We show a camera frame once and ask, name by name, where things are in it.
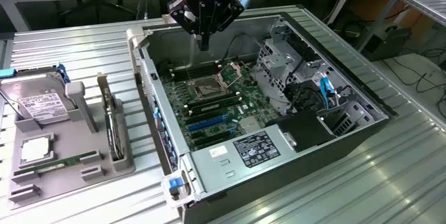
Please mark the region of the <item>green graphics card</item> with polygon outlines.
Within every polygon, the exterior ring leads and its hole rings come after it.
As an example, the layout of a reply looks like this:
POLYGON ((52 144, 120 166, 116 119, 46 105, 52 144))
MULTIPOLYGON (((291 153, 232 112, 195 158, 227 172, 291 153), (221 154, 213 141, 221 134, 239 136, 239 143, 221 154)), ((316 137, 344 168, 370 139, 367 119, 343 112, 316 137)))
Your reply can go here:
POLYGON ((117 107, 108 86, 106 75, 102 73, 97 73, 97 84, 101 92, 109 156, 112 161, 117 161, 124 157, 116 120, 117 107))

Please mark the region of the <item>metal socket cover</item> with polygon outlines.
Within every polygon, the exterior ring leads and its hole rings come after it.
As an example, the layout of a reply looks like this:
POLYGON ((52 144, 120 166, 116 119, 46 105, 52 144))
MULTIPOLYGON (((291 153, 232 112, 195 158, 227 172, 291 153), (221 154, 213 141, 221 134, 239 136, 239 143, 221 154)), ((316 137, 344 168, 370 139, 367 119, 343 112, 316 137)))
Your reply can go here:
POLYGON ((241 76, 243 74, 239 64, 231 62, 216 74, 216 80, 224 88, 228 88, 235 84, 241 76))

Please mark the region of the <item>silver drive cage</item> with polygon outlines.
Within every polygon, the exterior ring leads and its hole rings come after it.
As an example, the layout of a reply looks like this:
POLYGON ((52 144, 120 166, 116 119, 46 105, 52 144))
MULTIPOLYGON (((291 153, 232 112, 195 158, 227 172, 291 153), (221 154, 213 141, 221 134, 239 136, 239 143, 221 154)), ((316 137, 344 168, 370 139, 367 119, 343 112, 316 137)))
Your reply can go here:
POLYGON ((301 68, 304 61, 285 40, 265 39, 259 50, 253 77, 269 104, 279 113, 284 113, 289 102, 283 90, 287 84, 305 79, 293 70, 301 68))

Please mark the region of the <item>CPU socket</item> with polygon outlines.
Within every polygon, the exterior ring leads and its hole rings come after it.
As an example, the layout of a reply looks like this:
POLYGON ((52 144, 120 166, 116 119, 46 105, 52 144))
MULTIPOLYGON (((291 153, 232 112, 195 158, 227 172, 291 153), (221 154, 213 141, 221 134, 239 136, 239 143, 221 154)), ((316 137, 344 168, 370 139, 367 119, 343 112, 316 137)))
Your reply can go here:
POLYGON ((207 99, 224 93, 224 90, 213 77, 192 80, 188 83, 188 88, 196 100, 207 99))

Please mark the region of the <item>installed black RAM stick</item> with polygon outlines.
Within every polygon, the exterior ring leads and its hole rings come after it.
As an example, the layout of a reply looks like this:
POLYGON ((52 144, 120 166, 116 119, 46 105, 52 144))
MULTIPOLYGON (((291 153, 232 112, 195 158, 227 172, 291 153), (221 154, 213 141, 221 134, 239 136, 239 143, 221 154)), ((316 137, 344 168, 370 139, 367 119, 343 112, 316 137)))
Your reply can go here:
POLYGON ((216 101, 220 101, 223 99, 229 99, 229 98, 240 96, 240 95, 241 95, 241 93, 239 91, 236 91, 233 93, 228 93, 228 94, 224 94, 221 96, 207 98, 207 99, 203 99, 203 100, 199 100, 199 101, 195 101, 195 102, 188 102, 183 105, 183 107, 184 108, 192 108, 192 107, 196 107, 199 105, 204 105, 207 103, 216 102, 216 101))
POLYGON ((229 104, 231 104, 231 102, 228 102, 228 101, 211 102, 211 103, 207 103, 207 104, 192 107, 189 109, 188 113, 189 113, 189 115, 199 115, 199 114, 207 113, 209 111, 225 108, 225 107, 229 106, 229 104))

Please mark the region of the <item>green motherboard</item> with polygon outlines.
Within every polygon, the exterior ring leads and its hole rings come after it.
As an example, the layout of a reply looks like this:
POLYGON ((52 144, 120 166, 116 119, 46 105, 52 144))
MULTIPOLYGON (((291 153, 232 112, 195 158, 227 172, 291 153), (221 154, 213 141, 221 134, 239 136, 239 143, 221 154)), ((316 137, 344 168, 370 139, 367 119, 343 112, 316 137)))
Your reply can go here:
POLYGON ((269 104, 269 98, 263 94, 257 86, 257 81, 253 78, 253 70, 240 62, 235 63, 239 64, 241 68, 243 76, 231 87, 224 88, 221 86, 224 90, 221 95, 236 91, 239 91, 241 95, 220 100, 231 102, 228 107, 199 115, 189 115, 188 111, 191 108, 184 108, 183 105, 199 100, 193 98, 189 92, 188 83, 204 77, 213 77, 216 79, 216 74, 231 62, 235 61, 215 61, 213 63, 205 63, 193 67, 183 67, 180 69, 169 68, 161 74, 164 91, 185 143, 192 151, 197 151, 216 143, 221 143, 244 135, 245 132, 239 125, 239 121, 243 118, 255 117, 263 128, 267 121, 279 116, 279 113, 269 104), (192 132, 187 130, 188 126, 205 122, 219 116, 225 117, 223 123, 192 132))

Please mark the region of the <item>blue expansion slot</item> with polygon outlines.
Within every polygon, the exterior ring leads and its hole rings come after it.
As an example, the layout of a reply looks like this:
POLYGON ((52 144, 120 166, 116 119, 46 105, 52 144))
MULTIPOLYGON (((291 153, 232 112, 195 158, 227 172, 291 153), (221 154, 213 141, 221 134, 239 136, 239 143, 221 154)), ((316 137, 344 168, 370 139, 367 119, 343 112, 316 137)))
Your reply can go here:
POLYGON ((216 118, 213 118, 213 119, 211 119, 211 120, 208 120, 205 122, 201 122, 201 123, 197 123, 197 124, 193 124, 193 125, 188 126, 187 130, 189 132, 192 132, 192 131, 200 130, 200 129, 205 128, 205 127, 209 127, 209 126, 213 126, 216 124, 220 124, 224 121, 225 121, 225 117, 224 116, 219 116, 219 117, 216 117, 216 118))

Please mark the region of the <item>silver chipset heatsink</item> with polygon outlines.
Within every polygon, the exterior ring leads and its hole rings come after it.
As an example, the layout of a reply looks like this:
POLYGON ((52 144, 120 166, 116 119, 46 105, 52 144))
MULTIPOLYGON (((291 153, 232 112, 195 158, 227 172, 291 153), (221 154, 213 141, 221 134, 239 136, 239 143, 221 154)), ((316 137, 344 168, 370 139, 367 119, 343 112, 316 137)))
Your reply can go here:
POLYGON ((261 126, 255 117, 243 118, 239 125, 245 133, 251 133, 261 129, 261 126))

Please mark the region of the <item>black box on floor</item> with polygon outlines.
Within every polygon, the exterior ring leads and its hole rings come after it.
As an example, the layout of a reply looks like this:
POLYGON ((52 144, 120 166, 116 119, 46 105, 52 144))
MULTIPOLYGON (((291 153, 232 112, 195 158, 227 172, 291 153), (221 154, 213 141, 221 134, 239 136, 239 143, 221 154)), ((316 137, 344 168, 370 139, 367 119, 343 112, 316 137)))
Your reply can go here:
POLYGON ((410 37, 410 28, 400 28, 399 25, 383 25, 368 39, 361 54, 371 62, 391 58, 396 56, 410 37))

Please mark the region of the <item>silver hard disk blue caddy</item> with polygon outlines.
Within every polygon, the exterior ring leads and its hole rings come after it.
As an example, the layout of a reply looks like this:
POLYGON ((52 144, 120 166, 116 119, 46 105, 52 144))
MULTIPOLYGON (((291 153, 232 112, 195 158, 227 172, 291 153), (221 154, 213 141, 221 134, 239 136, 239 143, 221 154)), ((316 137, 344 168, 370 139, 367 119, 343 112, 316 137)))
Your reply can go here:
POLYGON ((76 104, 65 95, 70 82, 61 63, 30 69, 0 69, 0 96, 18 119, 40 125, 64 121, 76 104))

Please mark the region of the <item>grey power supply unit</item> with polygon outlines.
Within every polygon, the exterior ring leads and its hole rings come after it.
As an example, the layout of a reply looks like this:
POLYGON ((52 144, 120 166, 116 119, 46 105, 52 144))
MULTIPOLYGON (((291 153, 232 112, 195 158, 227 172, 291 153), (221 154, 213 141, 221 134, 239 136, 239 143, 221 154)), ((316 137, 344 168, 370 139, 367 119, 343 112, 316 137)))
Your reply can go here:
POLYGON ((201 193, 216 194, 296 159, 292 142, 275 124, 192 152, 201 193))

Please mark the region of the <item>open black PC case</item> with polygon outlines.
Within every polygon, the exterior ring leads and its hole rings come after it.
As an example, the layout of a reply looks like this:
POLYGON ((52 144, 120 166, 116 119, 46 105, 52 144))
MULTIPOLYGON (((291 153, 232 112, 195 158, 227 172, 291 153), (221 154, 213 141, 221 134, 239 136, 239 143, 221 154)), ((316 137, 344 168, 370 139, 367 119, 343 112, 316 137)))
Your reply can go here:
POLYGON ((376 93, 340 62, 357 53, 341 45, 331 31, 311 20, 287 12, 243 16, 212 39, 201 52, 177 25, 144 26, 128 30, 136 83, 147 116, 156 154, 164 176, 165 202, 180 214, 184 224, 204 224, 247 205, 265 194, 347 156, 388 123, 395 115, 376 93), (335 139, 296 152, 297 158, 265 174, 227 190, 204 195, 197 180, 192 151, 185 143, 161 82, 167 69, 193 67, 215 61, 235 61, 255 69, 265 39, 285 40, 304 61, 293 68, 305 79, 285 85, 289 107, 279 116, 304 110, 335 139), (168 179, 180 177, 184 185, 168 190, 168 179))

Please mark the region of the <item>grey parts rack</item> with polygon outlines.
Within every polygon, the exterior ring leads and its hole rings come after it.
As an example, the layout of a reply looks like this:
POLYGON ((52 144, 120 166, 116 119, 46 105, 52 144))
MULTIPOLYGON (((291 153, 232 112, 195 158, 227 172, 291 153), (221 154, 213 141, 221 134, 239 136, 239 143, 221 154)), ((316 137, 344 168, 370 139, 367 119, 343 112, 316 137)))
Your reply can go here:
POLYGON ((40 125, 33 119, 14 118, 13 154, 8 179, 6 202, 16 209, 61 195, 69 191, 106 181, 134 170, 121 100, 114 97, 117 128, 124 157, 112 161, 108 149, 102 101, 88 104, 81 82, 65 84, 65 95, 76 104, 68 112, 69 118, 40 125), (21 160, 21 146, 26 140, 46 137, 49 152, 44 158, 21 160), (46 172, 28 172, 13 176, 16 170, 33 167, 89 151, 94 155, 80 158, 80 163, 46 172))

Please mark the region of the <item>blue case latch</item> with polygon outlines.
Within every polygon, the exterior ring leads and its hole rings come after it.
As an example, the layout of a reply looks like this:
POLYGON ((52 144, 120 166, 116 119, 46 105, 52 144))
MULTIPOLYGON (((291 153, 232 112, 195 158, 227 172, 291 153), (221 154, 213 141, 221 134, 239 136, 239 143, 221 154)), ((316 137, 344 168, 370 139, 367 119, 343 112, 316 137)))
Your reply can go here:
POLYGON ((168 190, 177 190, 184 185, 183 179, 180 177, 168 179, 168 190))

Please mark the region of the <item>silver CPU chip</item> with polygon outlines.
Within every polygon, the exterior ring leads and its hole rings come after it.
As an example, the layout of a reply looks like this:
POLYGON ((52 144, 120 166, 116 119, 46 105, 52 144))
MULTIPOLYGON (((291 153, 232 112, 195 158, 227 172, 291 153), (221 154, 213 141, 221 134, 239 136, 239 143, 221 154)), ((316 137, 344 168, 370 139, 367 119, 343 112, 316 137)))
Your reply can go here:
POLYGON ((21 160, 25 162, 44 158, 49 152, 49 139, 46 137, 26 140, 21 146, 21 160))

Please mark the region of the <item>green RAM stick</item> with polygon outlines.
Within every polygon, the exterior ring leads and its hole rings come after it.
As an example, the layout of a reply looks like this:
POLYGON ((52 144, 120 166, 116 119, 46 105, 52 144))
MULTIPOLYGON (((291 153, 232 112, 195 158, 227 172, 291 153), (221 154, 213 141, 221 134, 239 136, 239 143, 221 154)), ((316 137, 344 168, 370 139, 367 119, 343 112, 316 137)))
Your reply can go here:
POLYGON ((36 165, 33 167, 28 167, 25 169, 16 170, 16 171, 13 171, 12 175, 17 176, 17 175, 21 175, 21 174, 28 173, 28 172, 41 173, 41 172, 46 172, 46 171, 50 171, 50 170, 54 170, 54 169, 58 169, 58 168, 73 166, 73 165, 76 165, 81 162, 80 158, 94 155, 96 153, 97 153, 96 151, 89 151, 89 152, 78 154, 76 156, 50 161, 48 163, 36 165))

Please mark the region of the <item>aluminium slat table frame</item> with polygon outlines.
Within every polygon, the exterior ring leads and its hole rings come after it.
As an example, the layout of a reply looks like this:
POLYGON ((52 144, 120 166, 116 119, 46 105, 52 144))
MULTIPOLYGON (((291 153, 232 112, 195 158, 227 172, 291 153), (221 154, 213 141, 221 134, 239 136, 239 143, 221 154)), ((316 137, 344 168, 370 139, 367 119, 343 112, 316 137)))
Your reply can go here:
POLYGON ((375 32, 376 27, 379 27, 380 24, 384 22, 384 17, 387 16, 387 13, 390 12, 394 4, 398 1, 402 1, 406 5, 408 5, 408 8, 414 8, 415 10, 418 10, 418 12, 428 16, 430 19, 432 19, 436 23, 446 27, 446 0, 390 0, 379 16, 376 17, 375 22, 372 23, 371 29, 361 37, 355 46, 357 52, 364 49, 364 46, 375 32))

